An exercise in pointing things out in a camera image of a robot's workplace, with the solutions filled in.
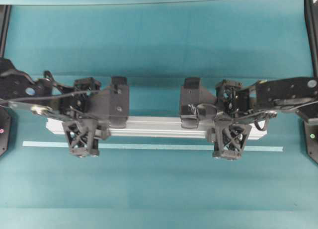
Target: metal plate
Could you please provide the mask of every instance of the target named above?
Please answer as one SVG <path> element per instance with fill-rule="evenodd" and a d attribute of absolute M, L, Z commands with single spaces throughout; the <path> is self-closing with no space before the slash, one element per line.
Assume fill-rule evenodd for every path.
<path fill-rule="evenodd" d="M 306 134 L 306 144 L 307 144 L 307 154 L 316 163 L 318 163 L 318 126 L 311 126 L 304 122 L 305 134 Z"/>
<path fill-rule="evenodd" d="M 0 107 L 0 156 L 8 149 L 8 140 L 11 126 L 11 116 L 7 110 Z"/>

